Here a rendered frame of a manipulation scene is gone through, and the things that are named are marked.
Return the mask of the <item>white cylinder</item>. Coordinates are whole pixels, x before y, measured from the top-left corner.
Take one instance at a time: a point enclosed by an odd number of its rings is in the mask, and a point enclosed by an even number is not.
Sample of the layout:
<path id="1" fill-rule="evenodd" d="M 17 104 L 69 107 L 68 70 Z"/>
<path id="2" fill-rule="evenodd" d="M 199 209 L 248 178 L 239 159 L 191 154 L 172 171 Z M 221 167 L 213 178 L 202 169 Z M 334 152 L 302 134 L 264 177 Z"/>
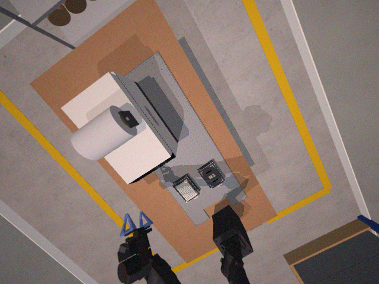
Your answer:
<path id="1" fill-rule="evenodd" d="M 137 128 L 125 125 L 117 106 L 110 106 L 71 135 L 74 149 L 89 160 L 101 160 L 137 135 Z"/>

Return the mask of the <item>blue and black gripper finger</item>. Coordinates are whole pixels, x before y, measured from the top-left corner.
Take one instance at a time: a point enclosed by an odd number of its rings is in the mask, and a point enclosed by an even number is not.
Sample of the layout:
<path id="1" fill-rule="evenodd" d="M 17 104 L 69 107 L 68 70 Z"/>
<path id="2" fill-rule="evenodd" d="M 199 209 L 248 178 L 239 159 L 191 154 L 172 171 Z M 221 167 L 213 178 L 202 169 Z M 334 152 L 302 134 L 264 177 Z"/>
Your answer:
<path id="1" fill-rule="evenodd" d="M 142 216 L 144 216 L 144 218 L 146 219 L 147 223 L 143 225 L 143 220 L 142 220 Z M 147 226 L 150 226 L 152 225 L 153 222 L 144 214 L 143 211 L 140 212 L 140 216 L 139 216 L 139 228 L 140 227 L 147 227 Z"/>
<path id="2" fill-rule="evenodd" d="M 129 224 L 130 224 L 130 228 L 126 230 L 126 222 L 127 222 L 127 219 L 129 221 Z M 125 216 L 124 216 L 124 222 L 123 222 L 123 227 L 121 229 L 121 233 L 120 233 L 120 237 L 124 236 L 125 234 L 127 234 L 128 232 L 132 231 L 136 229 L 136 226 L 134 224 L 134 222 L 132 221 L 131 217 L 129 216 L 129 214 L 127 213 Z"/>

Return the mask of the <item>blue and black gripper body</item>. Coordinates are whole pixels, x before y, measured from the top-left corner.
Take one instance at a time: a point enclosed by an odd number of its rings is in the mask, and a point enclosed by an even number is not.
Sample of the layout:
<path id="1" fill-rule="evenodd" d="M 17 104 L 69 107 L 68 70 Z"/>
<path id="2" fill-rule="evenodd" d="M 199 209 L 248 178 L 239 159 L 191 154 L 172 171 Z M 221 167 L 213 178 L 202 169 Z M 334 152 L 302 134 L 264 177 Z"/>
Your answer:
<path id="1" fill-rule="evenodd" d="M 149 239 L 147 237 L 147 233 L 151 232 L 152 231 L 152 228 L 150 229 L 147 229 L 149 228 L 150 226 L 147 226 L 146 228 L 145 227 L 141 227 L 141 228 L 138 228 L 138 229 L 134 229 L 130 232 L 128 232 L 127 234 L 125 234 L 124 236 L 127 236 L 131 233 L 133 233 L 133 237 L 128 237 L 125 239 L 126 243 L 128 243 L 129 241 L 133 240 L 135 238 L 135 241 L 136 241 L 136 246 L 137 246 L 137 251 L 138 253 L 136 253 L 137 255 L 139 253 L 141 253 L 143 250 L 147 249 L 150 247 L 150 244 L 149 244 Z"/>

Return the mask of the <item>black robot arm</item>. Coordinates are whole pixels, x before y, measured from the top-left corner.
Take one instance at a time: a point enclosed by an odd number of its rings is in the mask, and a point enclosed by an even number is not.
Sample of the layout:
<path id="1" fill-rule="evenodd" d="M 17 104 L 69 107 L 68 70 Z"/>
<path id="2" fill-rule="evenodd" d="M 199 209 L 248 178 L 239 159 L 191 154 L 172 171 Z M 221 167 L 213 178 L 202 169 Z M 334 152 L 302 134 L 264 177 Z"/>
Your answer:
<path id="1" fill-rule="evenodd" d="M 246 250 L 246 246 L 240 237 L 235 234 L 222 242 L 220 248 L 224 253 L 224 258 L 220 260 L 221 272 L 229 284 L 250 284 L 242 261 L 242 252 Z M 152 255 L 151 248 L 138 255 L 136 253 L 138 251 L 135 238 L 120 244 L 117 274 L 121 283 L 132 284 L 144 278 L 147 284 L 181 284 L 170 265 L 158 254 Z"/>

